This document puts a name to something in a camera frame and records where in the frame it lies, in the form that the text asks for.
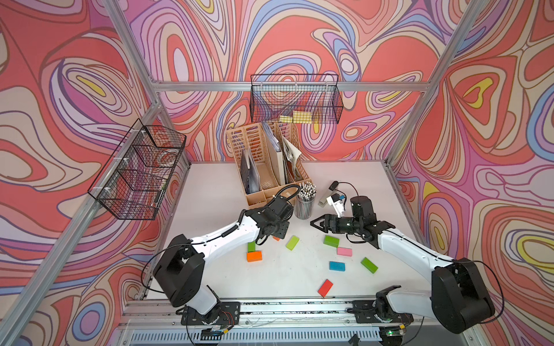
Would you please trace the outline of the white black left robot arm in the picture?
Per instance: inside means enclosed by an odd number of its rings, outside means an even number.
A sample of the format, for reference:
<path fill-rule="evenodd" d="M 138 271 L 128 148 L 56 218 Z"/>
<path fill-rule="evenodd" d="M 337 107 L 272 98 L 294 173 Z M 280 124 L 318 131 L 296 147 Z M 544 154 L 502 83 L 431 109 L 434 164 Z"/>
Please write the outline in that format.
<path fill-rule="evenodd" d="M 290 199 L 277 195 L 263 207 L 242 210 L 236 222 L 215 232 L 193 239 L 176 236 L 161 252 L 152 271 L 154 279 L 173 307 L 189 306 L 206 316 L 219 303 L 203 283 L 206 265 L 242 245 L 262 245 L 272 236 L 283 239 L 293 211 Z"/>

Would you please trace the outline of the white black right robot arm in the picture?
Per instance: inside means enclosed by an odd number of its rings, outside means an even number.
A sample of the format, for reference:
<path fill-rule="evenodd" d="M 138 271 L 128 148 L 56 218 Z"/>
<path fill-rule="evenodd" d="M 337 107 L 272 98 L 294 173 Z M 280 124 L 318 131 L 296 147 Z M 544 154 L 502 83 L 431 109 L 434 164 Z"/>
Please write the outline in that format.
<path fill-rule="evenodd" d="M 351 200 L 352 216 L 325 214 L 310 222 L 326 234 L 356 235 L 404 262 L 426 279 L 425 290 L 409 291 L 391 285 L 375 295 L 374 316 L 390 321 L 401 314 L 437 320 L 446 330 L 460 334 L 476 324 L 498 318 L 477 265 L 467 259 L 442 255 L 405 236 L 388 221 L 378 219 L 366 196 Z"/>

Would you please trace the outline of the light green block centre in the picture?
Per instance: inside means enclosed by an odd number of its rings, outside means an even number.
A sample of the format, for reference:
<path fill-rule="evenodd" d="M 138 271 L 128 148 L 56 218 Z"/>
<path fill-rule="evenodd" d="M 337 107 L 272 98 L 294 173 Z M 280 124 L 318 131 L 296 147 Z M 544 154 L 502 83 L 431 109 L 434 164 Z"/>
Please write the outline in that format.
<path fill-rule="evenodd" d="M 292 236 L 291 239 L 288 241 L 286 248 L 290 251 L 293 251 L 295 246 L 299 243 L 300 238 L 298 236 Z"/>

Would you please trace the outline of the pink block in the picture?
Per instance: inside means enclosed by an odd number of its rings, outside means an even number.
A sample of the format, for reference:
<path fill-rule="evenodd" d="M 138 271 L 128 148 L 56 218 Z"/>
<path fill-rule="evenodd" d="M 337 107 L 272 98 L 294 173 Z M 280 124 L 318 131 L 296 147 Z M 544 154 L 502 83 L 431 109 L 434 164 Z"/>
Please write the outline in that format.
<path fill-rule="evenodd" d="M 352 248 L 338 247 L 337 248 L 337 255 L 342 256 L 342 257 L 352 257 L 353 256 L 353 250 L 352 250 Z"/>

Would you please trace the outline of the grey stapler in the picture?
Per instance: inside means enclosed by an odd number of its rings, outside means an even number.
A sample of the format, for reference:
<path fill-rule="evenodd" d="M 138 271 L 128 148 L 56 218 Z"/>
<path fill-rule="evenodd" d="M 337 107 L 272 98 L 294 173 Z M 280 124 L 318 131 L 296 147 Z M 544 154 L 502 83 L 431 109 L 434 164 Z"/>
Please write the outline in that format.
<path fill-rule="evenodd" d="M 318 202 L 318 205 L 323 208 L 327 205 L 327 199 L 332 196 L 332 194 L 336 191 L 336 188 L 338 187 L 339 181 L 333 181 L 330 186 L 324 190 L 323 196 Z"/>

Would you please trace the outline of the teal block lower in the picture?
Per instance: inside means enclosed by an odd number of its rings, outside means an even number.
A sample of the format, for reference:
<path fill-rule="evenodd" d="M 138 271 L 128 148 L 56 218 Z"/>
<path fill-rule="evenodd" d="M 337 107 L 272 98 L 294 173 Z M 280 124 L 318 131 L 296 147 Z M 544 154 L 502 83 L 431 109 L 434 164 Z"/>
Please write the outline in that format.
<path fill-rule="evenodd" d="M 331 271 L 337 271 L 337 272 L 345 272 L 346 271 L 346 264 L 344 262 L 329 262 L 329 270 Z"/>

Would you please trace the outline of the beige plastic file organizer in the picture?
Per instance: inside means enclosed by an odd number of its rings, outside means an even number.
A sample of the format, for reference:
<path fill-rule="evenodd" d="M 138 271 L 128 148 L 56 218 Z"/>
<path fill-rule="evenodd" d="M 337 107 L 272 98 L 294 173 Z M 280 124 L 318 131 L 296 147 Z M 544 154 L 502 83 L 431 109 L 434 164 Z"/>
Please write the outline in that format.
<path fill-rule="evenodd" d="M 242 158 L 244 153 L 252 154 L 253 167 L 258 170 L 260 185 L 257 192 L 248 193 L 247 183 L 241 177 L 242 190 L 249 209 L 264 206 L 278 191 L 291 183 L 304 183 L 311 180 L 298 158 L 297 167 L 293 173 L 287 170 L 283 151 L 277 152 L 271 144 L 271 139 L 277 139 L 280 144 L 292 144 L 300 147 L 296 125 L 290 123 L 252 123 L 239 128 L 229 129 L 226 140 L 240 175 L 245 174 L 247 164 Z"/>

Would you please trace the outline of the red block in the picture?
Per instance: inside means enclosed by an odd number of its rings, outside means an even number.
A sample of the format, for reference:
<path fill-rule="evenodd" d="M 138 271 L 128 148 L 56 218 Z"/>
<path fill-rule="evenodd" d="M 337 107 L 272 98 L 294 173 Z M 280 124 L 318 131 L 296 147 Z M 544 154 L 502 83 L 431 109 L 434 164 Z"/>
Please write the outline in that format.
<path fill-rule="evenodd" d="M 325 298 L 331 288 L 333 288 L 333 283 L 329 280 L 329 279 L 326 279 L 323 284 L 320 286 L 320 288 L 317 290 L 317 293 L 322 297 L 322 298 Z"/>

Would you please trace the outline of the yellow sticky notes pad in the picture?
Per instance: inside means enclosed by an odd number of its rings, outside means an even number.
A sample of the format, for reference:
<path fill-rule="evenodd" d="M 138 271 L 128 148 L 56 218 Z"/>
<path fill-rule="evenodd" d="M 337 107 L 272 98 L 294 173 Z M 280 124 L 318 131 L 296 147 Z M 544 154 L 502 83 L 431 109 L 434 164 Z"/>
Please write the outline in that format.
<path fill-rule="evenodd" d="M 280 115 L 278 121 L 280 123 L 311 124 L 313 115 L 311 112 L 294 110 L 289 115 Z"/>

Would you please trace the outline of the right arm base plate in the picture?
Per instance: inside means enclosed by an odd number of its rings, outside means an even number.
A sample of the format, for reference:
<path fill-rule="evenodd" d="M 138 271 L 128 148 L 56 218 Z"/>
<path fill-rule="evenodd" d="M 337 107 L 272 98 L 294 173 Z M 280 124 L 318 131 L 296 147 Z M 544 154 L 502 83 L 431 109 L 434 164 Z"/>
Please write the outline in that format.
<path fill-rule="evenodd" d="M 375 300 L 358 300 L 352 302 L 347 313 L 353 314 L 358 324 L 405 324 L 414 322 L 411 314 L 398 314 L 388 305 Z"/>

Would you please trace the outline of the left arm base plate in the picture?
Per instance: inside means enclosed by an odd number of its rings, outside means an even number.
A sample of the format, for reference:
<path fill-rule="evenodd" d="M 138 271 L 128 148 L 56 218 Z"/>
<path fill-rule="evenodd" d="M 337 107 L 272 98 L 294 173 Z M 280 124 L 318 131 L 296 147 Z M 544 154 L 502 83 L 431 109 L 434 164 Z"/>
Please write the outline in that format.
<path fill-rule="evenodd" d="M 195 309 L 185 306 L 181 315 L 183 326 L 220 326 L 233 327 L 239 324 L 241 303 L 223 301 L 217 303 L 207 314 L 200 314 Z"/>

